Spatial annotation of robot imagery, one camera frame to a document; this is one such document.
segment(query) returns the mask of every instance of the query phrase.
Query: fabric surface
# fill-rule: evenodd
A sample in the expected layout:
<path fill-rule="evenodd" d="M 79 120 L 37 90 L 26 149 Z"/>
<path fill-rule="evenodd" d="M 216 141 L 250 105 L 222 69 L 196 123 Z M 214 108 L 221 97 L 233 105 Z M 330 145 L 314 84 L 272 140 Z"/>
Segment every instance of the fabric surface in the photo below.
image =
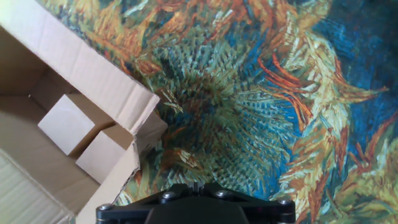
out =
<path fill-rule="evenodd" d="M 119 204 L 217 181 L 297 223 L 398 219 L 397 1 L 38 1 L 162 98 Z"/>

